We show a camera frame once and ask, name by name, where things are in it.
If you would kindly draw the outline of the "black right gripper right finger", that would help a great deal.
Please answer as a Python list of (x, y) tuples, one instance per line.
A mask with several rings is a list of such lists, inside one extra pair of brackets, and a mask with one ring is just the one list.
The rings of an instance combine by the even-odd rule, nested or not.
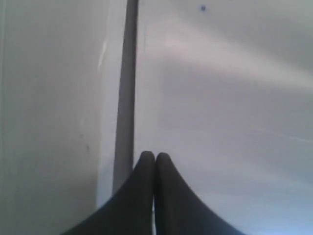
[(158, 235), (241, 235), (191, 190), (167, 153), (155, 169), (155, 225)]

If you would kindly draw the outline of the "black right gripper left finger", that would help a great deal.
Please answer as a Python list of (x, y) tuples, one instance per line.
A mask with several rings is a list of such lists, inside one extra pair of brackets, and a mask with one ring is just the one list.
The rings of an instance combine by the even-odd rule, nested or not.
[(122, 187), (87, 219), (65, 235), (151, 235), (156, 160), (150, 151), (140, 158)]

